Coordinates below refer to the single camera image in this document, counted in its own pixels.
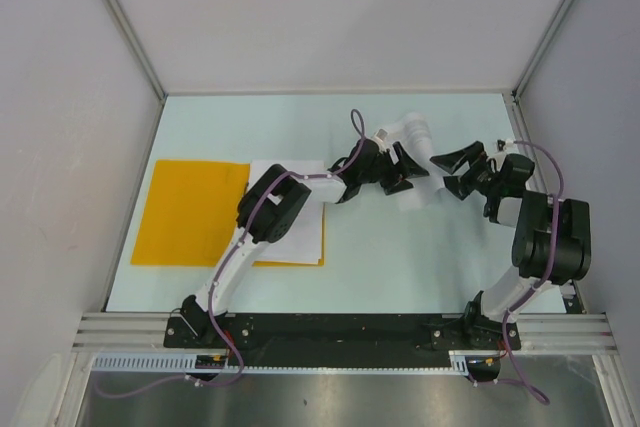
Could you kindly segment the orange plastic folder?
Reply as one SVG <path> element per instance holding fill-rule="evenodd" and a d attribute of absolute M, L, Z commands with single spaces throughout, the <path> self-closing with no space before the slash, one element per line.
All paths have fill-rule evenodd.
<path fill-rule="evenodd" d="M 135 266 L 214 267 L 230 244 L 250 164 L 155 163 L 130 261 Z"/>

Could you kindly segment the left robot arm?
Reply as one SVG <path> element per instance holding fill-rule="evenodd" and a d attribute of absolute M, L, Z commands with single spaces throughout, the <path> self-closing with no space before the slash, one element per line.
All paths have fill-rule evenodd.
<path fill-rule="evenodd" d="M 385 147 L 370 138 L 360 139 L 349 155 L 319 173 L 270 166 L 239 201 L 229 246 L 203 286 L 183 300 L 167 326 L 165 341 L 185 348 L 207 347 L 218 339 L 229 345 L 218 319 L 228 312 L 248 268 L 289 233 L 307 203 L 345 203 L 366 184 L 377 184 L 385 195 L 395 195 L 412 189 L 413 179 L 428 175 L 426 162 L 401 142 Z"/>

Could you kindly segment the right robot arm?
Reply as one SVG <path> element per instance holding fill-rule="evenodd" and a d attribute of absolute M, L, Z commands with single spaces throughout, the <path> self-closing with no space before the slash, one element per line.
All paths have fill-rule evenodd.
<path fill-rule="evenodd" d="M 463 314 L 429 327 L 433 339 L 452 337 L 471 349 L 490 349 L 517 331 L 522 310 L 554 286 L 583 279 L 591 265 L 590 206 L 562 193 L 533 191 L 529 157 L 508 151 L 500 140 L 489 155 L 483 143 L 430 161 L 445 172 L 444 185 L 464 200 L 477 192 L 485 199 L 483 216 L 511 227 L 511 265 L 490 288 L 479 291 Z"/>

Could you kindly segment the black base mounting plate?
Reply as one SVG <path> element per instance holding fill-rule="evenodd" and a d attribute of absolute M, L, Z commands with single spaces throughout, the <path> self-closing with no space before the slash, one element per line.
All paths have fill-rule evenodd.
<path fill-rule="evenodd" d="M 498 322 L 435 314 L 237 313 L 218 325 L 255 368 L 449 367 L 451 351 L 495 351 L 504 337 Z"/>

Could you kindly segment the aluminium frame rail front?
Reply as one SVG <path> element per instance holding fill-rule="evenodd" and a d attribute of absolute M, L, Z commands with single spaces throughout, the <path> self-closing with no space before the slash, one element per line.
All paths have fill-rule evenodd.
<path fill-rule="evenodd" d="M 75 352 L 160 352 L 167 313 L 98 312 L 82 315 Z M 618 352 L 604 314 L 523 314 L 522 351 L 531 355 L 613 355 Z"/>

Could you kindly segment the right aluminium corner post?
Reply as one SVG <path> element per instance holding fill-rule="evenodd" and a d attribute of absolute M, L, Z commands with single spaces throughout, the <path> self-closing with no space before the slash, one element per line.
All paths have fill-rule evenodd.
<path fill-rule="evenodd" d="M 511 90 L 514 100 L 519 100 L 527 89 L 531 79 L 543 62 L 548 50 L 551 48 L 555 38 L 559 34 L 564 22 L 569 16 L 571 9 L 577 0 L 560 0 L 555 8 L 544 32 L 536 47 L 527 61 L 524 70 Z"/>

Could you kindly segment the aluminium corner post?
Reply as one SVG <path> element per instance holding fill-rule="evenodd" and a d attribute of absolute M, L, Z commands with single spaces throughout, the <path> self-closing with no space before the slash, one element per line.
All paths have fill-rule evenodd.
<path fill-rule="evenodd" d="M 551 48 L 555 38 L 559 34 L 564 22 L 569 16 L 571 9 L 577 0 L 560 0 L 555 8 L 544 32 L 536 47 L 527 61 L 524 70 L 511 90 L 514 100 L 519 100 L 527 89 L 531 79 L 543 62 L 548 50 Z"/>
<path fill-rule="evenodd" d="M 167 92 L 152 65 L 121 0 L 101 0 L 121 39 L 130 51 L 133 60 L 161 105 L 166 102 Z"/>

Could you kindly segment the left aluminium corner post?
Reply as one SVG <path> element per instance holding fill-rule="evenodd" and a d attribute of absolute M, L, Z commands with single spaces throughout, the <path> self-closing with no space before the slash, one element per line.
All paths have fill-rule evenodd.
<path fill-rule="evenodd" d="M 121 39 L 130 51 L 133 60 L 161 105 L 166 102 L 167 92 L 152 65 L 121 0 L 101 0 Z"/>

